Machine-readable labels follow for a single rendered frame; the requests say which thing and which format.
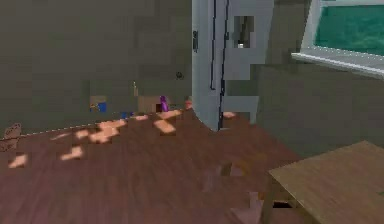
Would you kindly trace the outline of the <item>pale grey room door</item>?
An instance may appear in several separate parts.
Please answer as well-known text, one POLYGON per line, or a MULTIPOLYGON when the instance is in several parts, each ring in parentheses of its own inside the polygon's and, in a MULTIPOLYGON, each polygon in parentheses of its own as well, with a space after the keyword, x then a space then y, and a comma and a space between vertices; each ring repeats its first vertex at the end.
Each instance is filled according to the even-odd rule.
POLYGON ((254 124, 257 96, 229 96, 229 81, 249 80, 251 67, 266 63, 274 0, 192 0, 192 103, 209 129, 224 128, 226 112, 247 112, 254 124))

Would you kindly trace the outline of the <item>blue and brown box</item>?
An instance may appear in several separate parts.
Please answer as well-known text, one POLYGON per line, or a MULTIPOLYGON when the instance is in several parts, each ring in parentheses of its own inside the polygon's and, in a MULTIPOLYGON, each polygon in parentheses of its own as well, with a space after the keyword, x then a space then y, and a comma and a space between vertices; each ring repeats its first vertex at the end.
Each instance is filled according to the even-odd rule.
POLYGON ((91 112, 105 112, 107 110, 106 96, 91 96, 89 99, 89 109, 91 112))

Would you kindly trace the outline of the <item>light wooden table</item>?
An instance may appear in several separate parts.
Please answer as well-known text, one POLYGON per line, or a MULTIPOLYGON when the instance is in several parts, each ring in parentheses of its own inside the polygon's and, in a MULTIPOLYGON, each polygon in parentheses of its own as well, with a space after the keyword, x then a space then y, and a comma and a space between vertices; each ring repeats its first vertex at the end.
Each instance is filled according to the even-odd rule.
POLYGON ((368 141, 268 172, 260 224, 269 224, 280 192, 305 212, 306 224, 384 224, 384 149, 368 141))

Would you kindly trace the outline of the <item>white framed window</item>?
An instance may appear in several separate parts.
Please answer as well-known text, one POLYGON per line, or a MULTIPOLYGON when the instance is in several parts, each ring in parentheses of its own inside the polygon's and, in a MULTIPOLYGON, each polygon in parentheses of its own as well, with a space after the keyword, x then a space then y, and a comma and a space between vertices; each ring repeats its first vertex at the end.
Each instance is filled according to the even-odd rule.
POLYGON ((384 80, 384 0, 311 0, 291 57, 384 80))

